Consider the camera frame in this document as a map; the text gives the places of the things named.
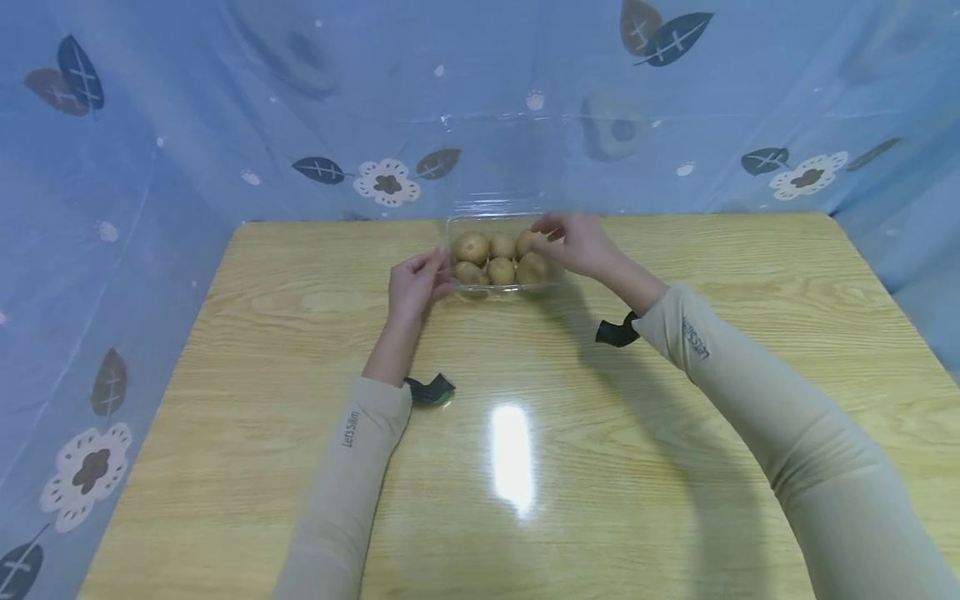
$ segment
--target black elastic band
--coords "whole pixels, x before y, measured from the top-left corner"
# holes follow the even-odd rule
[[[433,381],[426,385],[423,385],[413,377],[407,377],[404,381],[410,386],[410,394],[414,398],[414,403],[427,406],[444,404],[450,400],[450,397],[453,396],[453,391],[457,389],[457,386],[450,383],[442,373],[437,373]]]
[[[636,313],[630,311],[623,319],[623,324],[617,325],[609,321],[601,321],[597,327],[594,341],[599,344],[609,344],[614,348],[623,348],[636,341],[640,335],[634,330],[632,323],[636,320]]]

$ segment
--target blue curtain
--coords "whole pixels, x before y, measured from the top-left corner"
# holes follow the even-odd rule
[[[251,220],[819,210],[960,372],[950,0],[13,0],[0,597],[70,597]]]

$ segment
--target wooden table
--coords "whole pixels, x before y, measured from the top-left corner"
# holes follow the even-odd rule
[[[608,219],[843,405],[960,566],[960,394],[822,215]],[[389,267],[434,222],[250,224],[233,237],[83,598],[267,598]],[[746,447],[645,344],[592,342],[626,308],[576,279],[549,300],[439,304],[390,464],[364,598],[810,598],[803,558]]]

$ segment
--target forearm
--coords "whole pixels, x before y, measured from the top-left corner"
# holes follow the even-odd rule
[[[304,500],[278,600],[347,600],[359,594],[380,486],[410,417],[410,371],[420,322],[388,320],[344,414],[330,432]]]
[[[874,442],[840,407],[683,286],[634,322],[751,449],[818,598],[953,598],[950,568]]]
[[[363,376],[394,387],[401,387],[410,372],[414,350],[420,337],[419,319],[387,319],[380,337],[373,346]]]
[[[642,317],[669,287],[641,265],[620,254],[612,257],[597,278]]]

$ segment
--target brown kiwi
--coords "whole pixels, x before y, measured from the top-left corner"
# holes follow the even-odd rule
[[[453,257],[458,261],[466,260],[478,267],[487,264],[490,255],[490,240],[483,233],[465,231],[453,241]]]
[[[490,278],[483,269],[466,260],[457,263],[453,277],[465,285],[490,285]]]
[[[530,244],[534,240],[545,240],[542,233],[534,233],[530,229],[525,229],[516,239],[516,259],[523,258],[530,251]]]
[[[503,256],[498,256],[487,265],[487,275],[493,285],[513,285],[515,274],[514,261]]]
[[[516,265],[516,281],[520,285],[546,283],[550,280],[550,263],[539,254],[528,252]]]
[[[495,233],[490,238],[490,258],[513,260],[516,255],[516,241],[506,233]]]

